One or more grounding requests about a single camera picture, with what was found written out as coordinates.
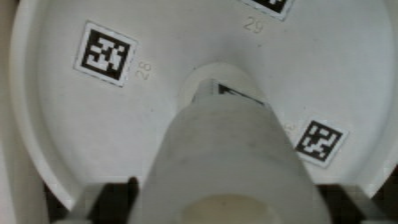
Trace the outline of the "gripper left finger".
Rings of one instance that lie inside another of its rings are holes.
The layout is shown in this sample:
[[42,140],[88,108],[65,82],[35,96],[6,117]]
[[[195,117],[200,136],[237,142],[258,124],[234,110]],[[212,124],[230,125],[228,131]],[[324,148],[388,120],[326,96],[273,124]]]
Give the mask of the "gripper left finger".
[[88,186],[59,224],[127,224],[139,195],[139,180]]

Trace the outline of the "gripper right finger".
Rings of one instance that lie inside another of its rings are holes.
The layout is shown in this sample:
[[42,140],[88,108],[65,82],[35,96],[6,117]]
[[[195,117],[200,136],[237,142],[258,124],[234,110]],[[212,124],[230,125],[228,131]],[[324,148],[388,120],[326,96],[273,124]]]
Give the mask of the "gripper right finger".
[[354,185],[319,184],[333,224],[392,224],[392,218]]

